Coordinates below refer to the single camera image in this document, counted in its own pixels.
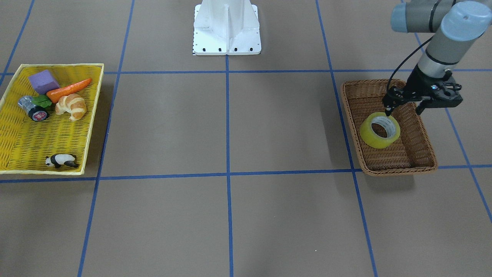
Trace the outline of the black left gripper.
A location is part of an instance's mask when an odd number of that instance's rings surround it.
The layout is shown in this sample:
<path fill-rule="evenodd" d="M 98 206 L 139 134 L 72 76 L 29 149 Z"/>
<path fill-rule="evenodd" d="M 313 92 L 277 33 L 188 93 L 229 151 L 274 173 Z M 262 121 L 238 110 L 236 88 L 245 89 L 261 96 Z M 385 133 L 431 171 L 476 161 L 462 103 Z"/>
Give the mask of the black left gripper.
<path fill-rule="evenodd" d="M 455 82 L 450 69 L 444 71 L 440 78 L 425 75 L 417 66 L 411 72 L 403 88 L 387 86 L 382 103 L 385 114 L 390 117 L 397 107 L 408 102 L 420 102 L 415 109 L 421 115 L 426 108 L 453 108 L 463 101 L 460 90 L 462 86 Z"/>

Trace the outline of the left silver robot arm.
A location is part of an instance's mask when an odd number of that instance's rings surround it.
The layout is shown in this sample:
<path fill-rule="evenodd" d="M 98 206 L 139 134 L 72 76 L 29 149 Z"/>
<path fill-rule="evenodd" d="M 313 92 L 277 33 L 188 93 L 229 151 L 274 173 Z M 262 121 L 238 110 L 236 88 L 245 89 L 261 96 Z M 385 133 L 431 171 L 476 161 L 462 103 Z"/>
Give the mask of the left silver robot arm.
<path fill-rule="evenodd" d="M 391 28 L 400 33 L 431 33 L 425 52 L 403 88 L 387 84 L 382 103 L 386 116 L 408 102 L 416 113 L 453 108 L 462 103 L 462 86 L 453 69 L 491 25 L 490 0 L 411 0 L 394 7 Z"/>

